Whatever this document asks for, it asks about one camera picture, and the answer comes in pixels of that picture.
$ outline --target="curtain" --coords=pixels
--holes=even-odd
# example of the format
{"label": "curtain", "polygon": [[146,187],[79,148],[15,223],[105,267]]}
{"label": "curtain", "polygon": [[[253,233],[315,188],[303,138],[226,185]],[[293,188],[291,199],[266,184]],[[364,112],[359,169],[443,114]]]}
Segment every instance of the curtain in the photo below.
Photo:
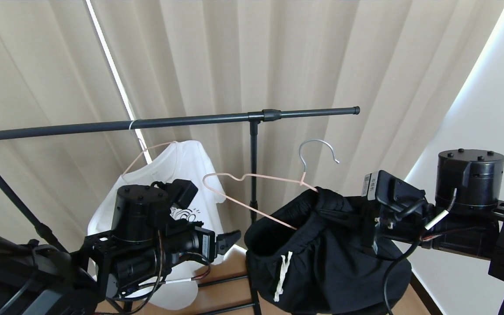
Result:
{"label": "curtain", "polygon": [[[324,139],[341,163],[309,143],[305,181],[343,195],[358,195],[364,175],[378,169],[408,174],[504,7],[502,0],[91,3],[136,118],[360,106],[357,116],[259,126],[259,173],[299,179],[298,146]],[[84,2],[0,2],[0,129],[127,119],[125,112]],[[143,136],[148,146],[199,140],[218,172],[250,170],[246,123]],[[68,222],[60,233],[78,240],[138,150],[133,131],[2,141],[0,172],[36,214],[50,223],[59,214]],[[248,202],[248,183],[222,183]],[[266,213],[304,189],[266,179],[258,188]],[[228,202],[220,207],[225,228],[244,231],[248,212]],[[0,213],[12,211],[0,201]]]}

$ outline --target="pink hanger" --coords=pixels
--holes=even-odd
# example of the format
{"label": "pink hanger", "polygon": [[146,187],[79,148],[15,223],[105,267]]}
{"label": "pink hanger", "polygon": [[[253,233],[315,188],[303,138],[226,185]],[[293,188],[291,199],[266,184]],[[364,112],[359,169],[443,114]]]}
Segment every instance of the pink hanger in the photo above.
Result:
{"label": "pink hanger", "polygon": [[124,175],[126,175],[126,173],[128,173],[128,170],[130,170],[130,168],[132,168],[133,164],[135,164],[137,162],[137,160],[147,151],[149,151],[149,149],[153,149],[153,148],[156,148],[156,147],[160,147],[160,146],[165,146],[165,145],[170,145],[170,144],[175,144],[176,141],[170,141],[170,142],[165,142],[165,143],[161,143],[160,145],[156,145],[156,146],[151,146],[151,147],[148,147],[148,148],[145,148],[143,151],[141,151],[141,153],[136,157],[135,160],[133,160],[132,164],[130,164],[128,166],[128,168],[126,168],[126,170],[124,170],[124,173],[122,173],[122,177],[124,177]]}
{"label": "pink hanger", "polygon": [[330,148],[330,150],[332,150],[332,157],[333,157],[334,161],[335,161],[336,163],[340,163],[340,161],[338,161],[338,160],[336,159],[336,156],[335,156],[335,154],[334,154],[334,148],[333,148],[333,147],[332,147],[332,146],[331,146],[328,142],[326,142],[326,141],[324,141],[324,140],[320,140],[320,139],[310,139],[310,140],[306,140],[306,141],[302,142],[302,143],[301,143],[301,145],[298,147],[298,156],[300,157],[300,159],[301,159],[301,161],[302,161],[302,164],[304,165],[304,171],[303,171],[303,173],[302,173],[302,176],[301,176],[300,181],[296,181],[296,180],[294,180],[294,179],[281,178],[281,177],[274,177],[274,176],[267,176],[267,175],[262,175],[262,174],[252,174],[252,173],[247,173],[247,174],[244,174],[241,178],[236,178],[236,177],[234,177],[234,176],[233,176],[232,174],[230,174],[230,173],[211,173],[211,174],[207,174],[207,175],[205,175],[205,176],[203,177],[203,179],[202,179],[203,185],[204,185],[207,189],[209,189],[210,191],[212,191],[212,192],[214,192],[214,193],[216,193],[216,194],[218,194],[218,195],[220,195],[220,196],[224,196],[226,199],[229,199],[229,200],[230,200],[230,201],[232,201],[232,202],[236,202],[236,203],[238,203],[239,205],[241,205],[241,206],[243,206],[243,207],[245,207],[245,208],[247,208],[247,209],[249,209],[249,210],[252,210],[252,211],[254,211],[254,212],[256,212],[256,213],[258,213],[258,214],[260,214],[260,215],[263,215],[264,217],[267,217],[267,218],[269,218],[269,219],[271,219],[271,220],[273,220],[273,221],[275,221],[275,222],[277,222],[277,223],[279,223],[279,224],[282,224],[282,225],[284,225],[284,226],[286,226],[286,227],[288,227],[288,228],[291,228],[291,229],[296,230],[296,229],[297,229],[296,227],[292,227],[292,226],[290,226],[289,224],[287,224],[287,223],[285,223],[285,222],[283,222],[283,221],[281,221],[281,220],[279,220],[279,219],[276,219],[276,218],[274,218],[274,217],[272,217],[272,216],[270,216],[270,215],[268,215],[268,214],[266,214],[266,213],[263,213],[262,211],[259,211],[259,210],[257,210],[257,209],[254,209],[254,208],[252,208],[252,207],[250,207],[250,206],[248,206],[248,205],[246,205],[246,204],[244,204],[244,203],[242,203],[242,202],[240,202],[240,201],[238,201],[238,200],[236,200],[236,199],[234,199],[234,198],[232,198],[232,197],[229,197],[229,196],[227,196],[227,195],[223,194],[222,192],[220,192],[220,191],[216,190],[215,188],[213,188],[213,187],[209,186],[209,185],[206,183],[206,178],[208,178],[208,177],[210,177],[210,176],[229,176],[230,178],[232,178],[232,179],[234,179],[234,180],[236,180],[236,181],[240,181],[240,182],[242,182],[242,181],[244,180],[244,178],[246,178],[246,177],[248,177],[248,176],[251,176],[251,177],[260,177],[260,178],[274,179],[274,180],[276,180],[276,181],[283,181],[283,182],[289,182],[289,183],[297,183],[297,184],[299,184],[299,185],[301,185],[301,186],[306,186],[306,187],[308,187],[308,189],[312,189],[313,191],[318,192],[318,190],[316,190],[316,188],[314,188],[314,187],[312,187],[312,186],[310,186],[309,184],[307,184],[307,183],[305,183],[305,182],[304,182],[304,179],[305,179],[305,176],[306,176],[306,161],[305,161],[305,159],[302,157],[302,151],[301,151],[301,150],[302,150],[302,146],[303,146],[304,144],[306,144],[307,142],[311,142],[311,141],[318,141],[318,142],[322,142],[323,144],[325,144],[326,146],[328,146],[328,147]]}

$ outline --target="wooden floor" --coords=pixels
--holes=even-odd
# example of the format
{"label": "wooden floor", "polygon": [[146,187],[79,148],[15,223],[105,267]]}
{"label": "wooden floor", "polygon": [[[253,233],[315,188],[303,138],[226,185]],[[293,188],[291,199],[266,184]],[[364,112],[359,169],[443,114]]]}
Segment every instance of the wooden floor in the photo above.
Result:
{"label": "wooden floor", "polygon": [[[244,253],[239,250],[231,250],[225,261],[212,268],[211,273],[202,280],[202,282],[214,281],[226,277],[246,274],[246,265],[244,262]],[[138,315],[194,315],[198,313],[213,311],[219,308],[230,307],[233,305],[240,305],[250,302],[250,289],[248,287],[247,279],[240,279],[211,285],[208,287],[200,288],[198,296],[194,303],[185,309],[179,311],[169,311],[162,309],[152,304],[146,305]],[[134,303],[134,307],[138,306],[140,302]],[[263,315],[286,315],[274,305],[264,301],[260,297],[260,304],[262,307]],[[107,302],[103,302],[98,306],[98,311],[101,312],[116,312],[116,310]],[[414,289],[410,286],[408,291],[402,299],[394,307],[396,315],[430,315],[429,311],[425,308],[421,299],[417,296]],[[254,315],[251,307],[238,309],[236,311],[228,311],[224,314],[227,315]]]}

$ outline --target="baseboard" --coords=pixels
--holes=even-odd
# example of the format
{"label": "baseboard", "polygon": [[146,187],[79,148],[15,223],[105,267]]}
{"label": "baseboard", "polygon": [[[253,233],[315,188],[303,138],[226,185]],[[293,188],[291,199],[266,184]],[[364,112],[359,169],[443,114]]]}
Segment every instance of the baseboard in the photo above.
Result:
{"label": "baseboard", "polygon": [[444,315],[440,307],[437,305],[437,303],[435,303],[434,299],[431,297],[429,292],[425,289],[416,275],[414,275],[414,273],[412,273],[410,284],[417,293],[418,297],[420,297],[425,307],[428,309],[430,315]]}

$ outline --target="hanger hook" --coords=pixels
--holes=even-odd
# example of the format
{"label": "hanger hook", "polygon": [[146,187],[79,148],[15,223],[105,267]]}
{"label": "hanger hook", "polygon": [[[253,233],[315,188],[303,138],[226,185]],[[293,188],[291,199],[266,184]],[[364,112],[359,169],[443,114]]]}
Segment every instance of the hanger hook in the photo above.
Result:
{"label": "hanger hook", "polygon": [[304,165],[304,172],[306,173],[306,161],[305,161],[305,158],[302,157],[302,146],[304,146],[306,143],[308,142],[311,142],[311,141],[318,141],[318,142],[322,142],[323,144],[325,144],[326,146],[328,146],[328,148],[330,148],[330,150],[332,150],[332,158],[334,159],[334,161],[336,161],[336,163],[340,163],[340,161],[338,161],[336,159],[336,154],[334,152],[334,148],[332,147],[332,145],[330,145],[328,142],[324,141],[324,140],[321,140],[321,139],[309,139],[309,140],[306,140],[304,142],[301,143],[301,145],[298,147],[298,157],[301,158],[301,161],[302,161],[302,165]]}

